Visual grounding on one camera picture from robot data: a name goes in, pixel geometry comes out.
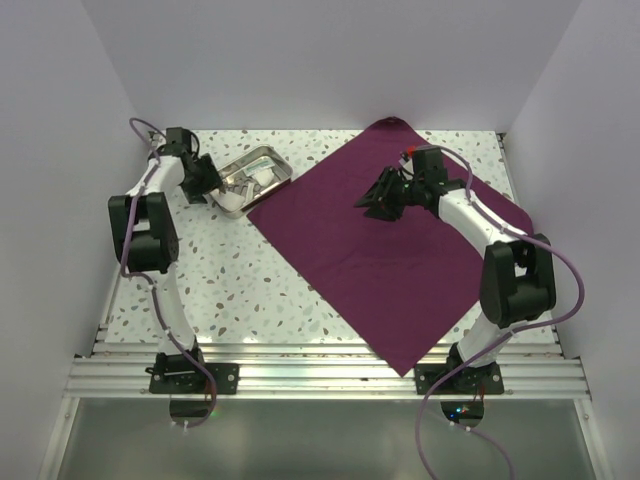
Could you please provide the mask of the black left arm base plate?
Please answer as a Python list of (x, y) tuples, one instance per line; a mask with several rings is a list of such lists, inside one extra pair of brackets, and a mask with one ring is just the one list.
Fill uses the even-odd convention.
[[(235, 363), (207, 363), (205, 368), (213, 377), (216, 393), (235, 395), (240, 379), (240, 367)], [(208, 377), (200, 370), (168, 373), (162, 377), (152, 367), (145, 369), (151, 375), (149, 392), (152, 394), (187, 395), (210, 393)]]

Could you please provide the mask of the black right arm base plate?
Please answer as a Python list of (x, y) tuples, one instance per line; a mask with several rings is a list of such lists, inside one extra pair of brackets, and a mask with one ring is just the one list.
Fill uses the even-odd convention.
[[(416, 392), (425, 395), (444, 377), (450, 367), (445, 364), (419, 363), (414, 369)], [(466, 367), (440, 384), (435, 395), (502, 395), (505, 393), (502, 373), (497, 362), (482, 367)]]

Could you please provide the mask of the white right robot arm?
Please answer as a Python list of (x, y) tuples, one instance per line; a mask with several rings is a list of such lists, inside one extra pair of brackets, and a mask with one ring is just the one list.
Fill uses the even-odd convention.
[(496, 342), (556, 304), (551, 253), (540, 246), (548, 239), (537, 235), (534, 243), (523, 240), (523, 231), (491, 212), (461, 179), (450, 180), (446, 173), (407, 175), (401, 168), (387, 167), (354, 206), (369, 218), (388, 222), (400, 219), (407, 206), (421, 206), (454, 228), (481, 256), (481, 313), (455, 346), (458, 360), (445, 369), (454, 391), (476, 386), (480, 367), (497, 358)]

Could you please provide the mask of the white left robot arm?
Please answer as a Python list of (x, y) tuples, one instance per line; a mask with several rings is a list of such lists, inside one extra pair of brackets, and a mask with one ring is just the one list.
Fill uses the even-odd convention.
[(120, 274), (146, 291), (159, 339), (159, 352), (179, 355), (197, 348), (177, 286), (179, 239), (169, 197), (181, 189), (191, 203), (223, 186), (211, 156), (161, 147), (127, 193), (108, 200)]

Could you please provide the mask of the green white dressing packet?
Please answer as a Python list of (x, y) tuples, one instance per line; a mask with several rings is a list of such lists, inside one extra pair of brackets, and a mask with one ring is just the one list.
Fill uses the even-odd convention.
[(246, 174), (251, 176), (258, 172), (271, 169), (274, 166), (274, 161), (270, 156), (263, 155), (245, 167)]

